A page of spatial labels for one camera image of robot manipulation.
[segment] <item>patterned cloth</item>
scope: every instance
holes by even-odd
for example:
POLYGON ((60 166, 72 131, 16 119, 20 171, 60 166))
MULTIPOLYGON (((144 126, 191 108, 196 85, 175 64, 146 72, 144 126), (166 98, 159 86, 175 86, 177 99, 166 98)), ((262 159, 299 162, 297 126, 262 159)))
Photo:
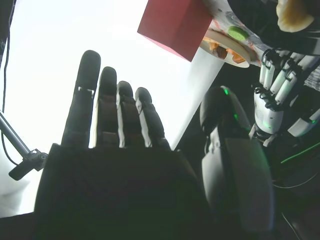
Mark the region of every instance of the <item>patterned cloth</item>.
MULTIPOLYGON (((249 37, 245 41, 236 42, 241 44, 249 53, 251 64, 258 67, 261 66, 261 57, 265 50, 271 49, 270 46, 264 44, 260 38, 250 31, 233 13, 227 0, 203 0, 210 14, 212 15, 212 22, 210 29, 228 35, 228 29, 231 26, 236 26, 246 31, 249 37)), ((305 80, 304 85, 313 88, 320 92, 320 66, 315 69, 305 80)))

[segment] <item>red cube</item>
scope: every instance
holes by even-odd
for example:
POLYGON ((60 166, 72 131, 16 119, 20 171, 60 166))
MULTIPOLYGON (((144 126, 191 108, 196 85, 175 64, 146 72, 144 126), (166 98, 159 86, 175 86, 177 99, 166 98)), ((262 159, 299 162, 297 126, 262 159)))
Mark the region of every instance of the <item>red cube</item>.
POLYGON ((191 62, 211 21, 201 0, 149 0, 137 32, 191 62))

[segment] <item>cable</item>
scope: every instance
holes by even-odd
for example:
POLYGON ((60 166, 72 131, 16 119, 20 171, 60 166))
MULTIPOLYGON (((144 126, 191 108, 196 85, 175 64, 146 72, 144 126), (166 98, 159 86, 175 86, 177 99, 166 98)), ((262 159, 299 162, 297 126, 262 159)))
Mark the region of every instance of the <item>cable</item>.
MULTIPOLYGON (((6 40, 6 56, 5 56, 5 64, 4 64, 4 68, 3 68, 3 98, 2 98, 2 112, 3 113, 5 113, 5 106, 6 106, 7 67, 8 67, 8 62, 9 62, 9 50, 10 50, 10 22, 11 22, 11 17, 12 17, 14 8, 15 8, 15 2, 13 1, 11 12, 10 12, 10 15, 9 15, 8 37, 7 37, 7 40, 6 40)), ((4 153, 5 153, 6 157, 9 159, 9 161, 11 163, 13 163, 14 165, 17 166, 18 164, 11 159, 11 157, 9 156, 9 154, 7 152, 7 148, 6 148, 5 138, 4 138, 3 132, 1 132, 1 142, 2 142, 3 150, 4 150, 4 153)))
POLYGON ((288 221, 288 219, 286 218, 286 216, 284 215, 284 213, 282 212, 282 217, 284 218, 284 220, 286 221, 286 223, 290 226, 290 228, 292 229, 292 231, 294 232, 294 235, 296 236, 296 238, 298 240, 302 240, 301 237, 299 236, 299 234, 297 233, 296 229, 294 228, 294 226, 292 226, 292 224, 288 221))
POLYGON ((314 179, 317 175, 319 174, 319 172, 316 172, 315 175, 313 175, 312 177, 310 177, 307 181, 303 182, 303 183, 300 183, 298 185, 294 185, 294 186, 278 186, 278 185, 275 185, 273 184, 273 186, 275 186, 276 188, 279 188, 279 189, 293 189, 293 188, 296 188, 296 187, 300 187, 308 182, 310 182, 312 179, 314 179))
POLYGON ((295 154, 295 155, 293 155, 293 156, 290 156, 290 157, 286 158, 285 160, 283 160, 283 161, 281 162, 281 164, 284 164, 285 162, 289 161, 290 159, 293 159, 293 158, 295 158, 295 157, 298 157, 298 156, 300 156, 301 154, 304 154, 305 152, 307 152, 307 151, 309 151, 309 150, 311 150, 311 149, 313 149, 313 148, 315 148, 315 147, 317 147, 317 146, 320 146, 320 142, 318 142, 317 144, 315 144, 315 145, 307 148, 306 150, 303 150, 303 151, 301 151, 301 152, 299 152, 299 153, 297 153, 297 154, 295 154))

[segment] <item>box face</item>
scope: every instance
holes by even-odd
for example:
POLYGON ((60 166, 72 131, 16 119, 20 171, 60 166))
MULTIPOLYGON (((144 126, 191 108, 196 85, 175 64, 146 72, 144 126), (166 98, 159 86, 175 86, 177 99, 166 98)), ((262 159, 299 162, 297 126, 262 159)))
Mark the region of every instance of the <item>box face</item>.
POLYGON ((211 20, 201 0, 149 0, 137 32, 191 62, 211 20))

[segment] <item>black finger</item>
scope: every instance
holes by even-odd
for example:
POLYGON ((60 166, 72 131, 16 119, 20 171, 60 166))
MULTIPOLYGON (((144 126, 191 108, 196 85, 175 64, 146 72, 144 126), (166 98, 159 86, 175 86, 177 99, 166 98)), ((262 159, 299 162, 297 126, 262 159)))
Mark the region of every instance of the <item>black finger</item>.
POLYGON ((143 147, 145 145, 133 95, 132 88, 128 82, 120 81, 118 83, 116 104, 120 148, 129 146, 143 147))
POLYGON ((98 90, 96 146, 119 146, 116 94, 116 70, 106 66, 102 70, 98 90))
POLYGON ((61 145, 88 148, 100 65, 97 52, 88 50, 83 54, 61 145))
POLYGON ((146 147, 160 147, 170 149, 165 138, 165 130, 161 119, 152 104, 149 91, 139 87, 135 92, 135 104, 139 113, 141 131, 146 147))

